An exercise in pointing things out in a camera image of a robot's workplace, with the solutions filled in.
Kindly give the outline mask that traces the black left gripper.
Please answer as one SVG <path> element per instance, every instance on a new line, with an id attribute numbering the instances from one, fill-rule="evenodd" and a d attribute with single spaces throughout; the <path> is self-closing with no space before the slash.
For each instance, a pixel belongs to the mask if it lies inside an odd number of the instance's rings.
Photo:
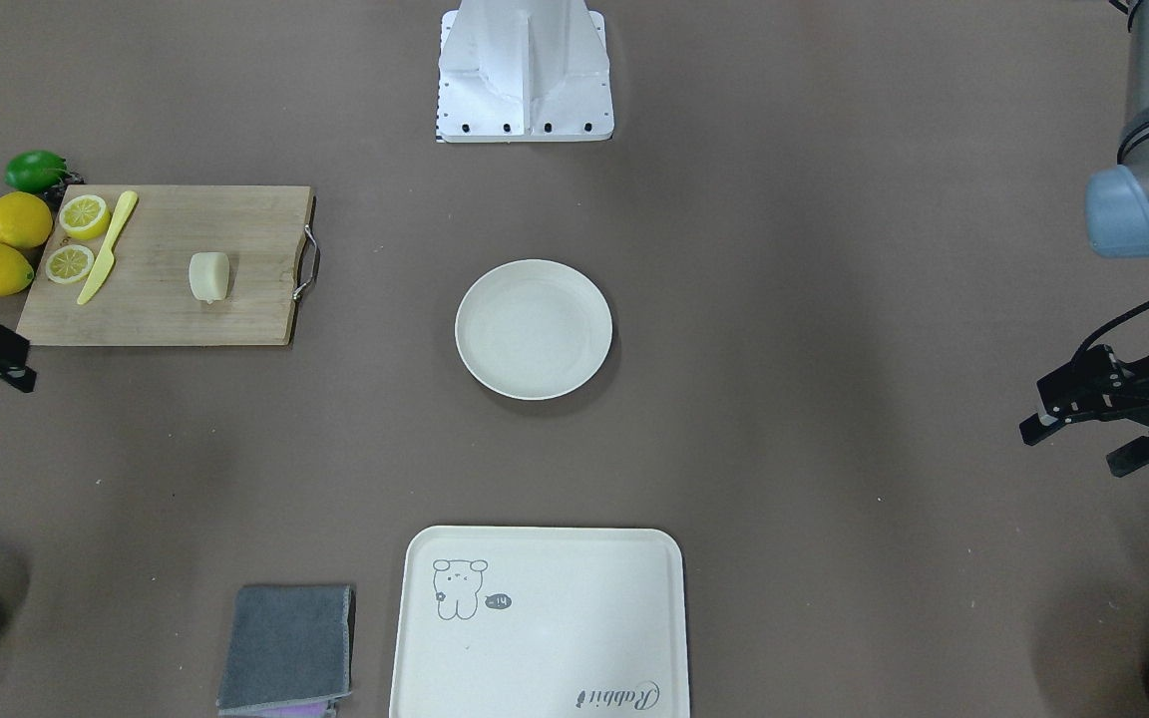
<path id="1" fill-rule="evenodd" d="M 1098 343 L 1036 383 L 1040 408 L 1018 423 L 1018 435 L 1035 446 L 1073 423 L 1131 420 L 1148 429 L 1106 455 L 1116 478 L 1149 468 L 1149 355 L 1136 362 L 1118 360 Z"/>

